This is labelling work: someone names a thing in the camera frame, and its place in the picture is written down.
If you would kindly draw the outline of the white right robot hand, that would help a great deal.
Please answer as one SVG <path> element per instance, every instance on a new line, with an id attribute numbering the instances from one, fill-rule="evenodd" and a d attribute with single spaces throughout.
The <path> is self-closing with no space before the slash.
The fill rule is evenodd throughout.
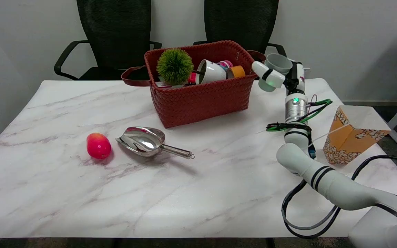
<path id="1" fill-rule="evenodd" d="M 258 86 L 265 92 L 285 87 L 286 95 L 305 94 L 305 72 L 302 63 L 290 61 L 291 69 L 285 74 L 262 62 L 252 63 L 252 71 L 259 78 Z"/>

